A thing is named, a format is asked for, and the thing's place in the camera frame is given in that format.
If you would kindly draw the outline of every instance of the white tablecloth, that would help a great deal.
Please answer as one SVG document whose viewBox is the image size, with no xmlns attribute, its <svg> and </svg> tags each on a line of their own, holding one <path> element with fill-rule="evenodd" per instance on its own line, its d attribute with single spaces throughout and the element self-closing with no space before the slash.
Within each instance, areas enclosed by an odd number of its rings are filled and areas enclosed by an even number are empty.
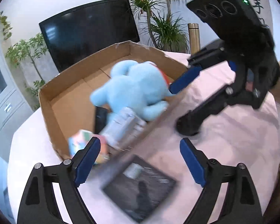
<svg viewBox="0 0 280 224">
<path fill-rule="evenodd" d="M 188 55 L 168 53 L 169 56 L 185 63 Z M 183 223 L 202 188 L 196 184 L 179 152 L 179 142 L 183 136 L 175 129 L 175 121 L 189 109 L 219 89 L 224 83 L 234 79 L 234 72 L 223 62 L 201 72 L 200 76 L 186 89 L 182 102 L 171 112 L 143 142 L 129 154 L 113 159 L 91 171 L 79 192 L 93 218 L 98 224 L 134 223 L 101 191 L 121 164 L 131 154 L 137 154 L 153 166 L 178 181 L 173 194 L 158 207 L 145 223 Z M 262 212 L 265 211 L 277 178 L 279 164 L 278 115 L 273 96 L 268 93 L 258 111 L 249 106 L 227 107 L 217 116 L 210 116 L 202 125 L 202 132 L 192 138 L 197 149 L 208 158 L 215 158 L 221 164 L 236 166 L 243 162 L 248 167 L 259 196 Z M 60 164 L 55 154 L 38 109 L 16 131 L 13 137 L 8 166 L 8 192 L 15 219 L 26 181 L 34 164 L 44 166 Z M 223 184 L 209 222 L 215 221 L 223 205 L 227 184 Z M 54 184 L 55 195 L 63 220 L 72 223 L 58 184 Z"/>
</svg>

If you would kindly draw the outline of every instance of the blue plush toy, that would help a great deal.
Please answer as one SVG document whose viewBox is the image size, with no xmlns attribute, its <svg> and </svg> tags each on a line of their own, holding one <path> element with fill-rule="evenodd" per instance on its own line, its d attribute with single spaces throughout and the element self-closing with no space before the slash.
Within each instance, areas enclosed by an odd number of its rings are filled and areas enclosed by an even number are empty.
<svg viewBox="0 0 280 224">
<path fill-rule="evenodd" d="M 167 76 L 150 61 L 138 63 L 123 60 L 114 65 L 111 79 L 90 95 L 95 106 L 109 104 L 112 120 L 124 107 L 131 108 L 140 118 L 152 121 L 168 106 L 162 99 L 172 96 Z"/>
</svg>

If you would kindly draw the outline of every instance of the television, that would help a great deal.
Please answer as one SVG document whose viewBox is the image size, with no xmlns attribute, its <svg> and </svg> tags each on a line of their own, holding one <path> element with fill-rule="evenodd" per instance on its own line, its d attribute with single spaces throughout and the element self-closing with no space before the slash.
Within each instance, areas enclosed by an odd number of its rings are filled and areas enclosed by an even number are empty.
<svg viewBox="0 0 280 224">
<path fill-rule="evenodd" d="M 59 72 L 114 43 L 140 41 L 128 0 L 84 4 L 39 26 Z"/>
</svg>

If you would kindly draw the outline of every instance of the plant trunk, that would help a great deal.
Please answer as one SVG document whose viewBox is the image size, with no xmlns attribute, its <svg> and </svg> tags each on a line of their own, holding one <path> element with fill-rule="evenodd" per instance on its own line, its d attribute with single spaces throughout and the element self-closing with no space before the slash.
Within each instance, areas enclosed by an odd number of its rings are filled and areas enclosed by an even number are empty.
<svg viewBox="0 0 280 224">
<path fill-rule="evenodd" d="M 39 77 L 41 78 L 41 80 L 43 80 L 43 81 L 44 81 L 44 79 L 42 78 L 41 74 L 39 73 L 39 71 L 38 71 L 38 69 L 37 69 L 37 67 L 36 67 L 36 65 L 35 65 L 35 61 L 34 61 L 34 59 L 32 58 L 32 56 L 31 56 L 30 54 L 28 54 L 28 56 L 30 57 L 30 59 L 31 59 L 31 63 L 32 63 L 32 65 L 34 66 L 34 68 L 35 68 L 35 70 L 36 70 L 37 74 L 39 75 Z"/>
<path fill-rule="evenodd" d="M 157 49 L 159 49 L 159 47 L 158 47 L 158 45 L 157 45 L 157 42 L 155 41 L 155 37 L 153 36 L 153 33 L 152 33 L 152 31 L 151 31 L 151 23 L 150 23 L 150 11 L 147 11 L 147 13 L 146 13 L 146 16 L 147 16 L 147 28 L 148 28 L 148 33 L 149 33 L 149 35 L 150 35 L 150 38 L 151 38 L 151 40 L 152 40 L 152 42 L 153 42 L 153 45 L 157 48 Z"/>
<path fill-rule="evenodd" d="M 167 19 L 169 19 L 170 18 L 170 16 L 171 16 L 171 2 L 170 2 L 170 0 L 166 0 L 166 3 L 167 3 Z"/>
</svg>

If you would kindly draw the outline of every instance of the white wall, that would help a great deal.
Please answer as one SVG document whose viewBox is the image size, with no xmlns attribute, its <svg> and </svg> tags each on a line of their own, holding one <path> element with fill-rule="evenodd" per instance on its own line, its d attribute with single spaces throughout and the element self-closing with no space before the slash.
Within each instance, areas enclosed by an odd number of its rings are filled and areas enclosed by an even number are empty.
<svg viewBox="0 0 280 224">
<path fill-rule="evenodd" d="M 64 10 L 93 1 L 97 0 L 2 0 L 0 3 L 0 10 L 4 11 L 4 14 L 8 16 L 8 21 L 11 22 L 13 35 L 10 39 L 11 43 L 14 44 L 20 39 L 29 39 L 40 32 L 39 22 Z M 276 0 L 269 1 L 273 13 L 276 53 L 280 60 L 280 5 Z M 175 16 L 181 15 L 185 24 L 199 24 L 201 46 L 205 46 L 217 38 L 217 35 L 207 24 L 202 23 L 197 16 L 187 9 L 185 2 L 181 2 L 180 4 L 173 3 L 172 11 L 180 12 L 176 13 Z M 140 41 L 141 43 L 147 43 L 148 35 L 140 35 Z M 40 60 L 38 62 L 38 67 L 47 81 L 57 74 L 56 67 L 50 55 Z M 28 63 L 25 65 L 24 73 L 30 84 L 37 78 L 33 68 Z"/>
</svg>

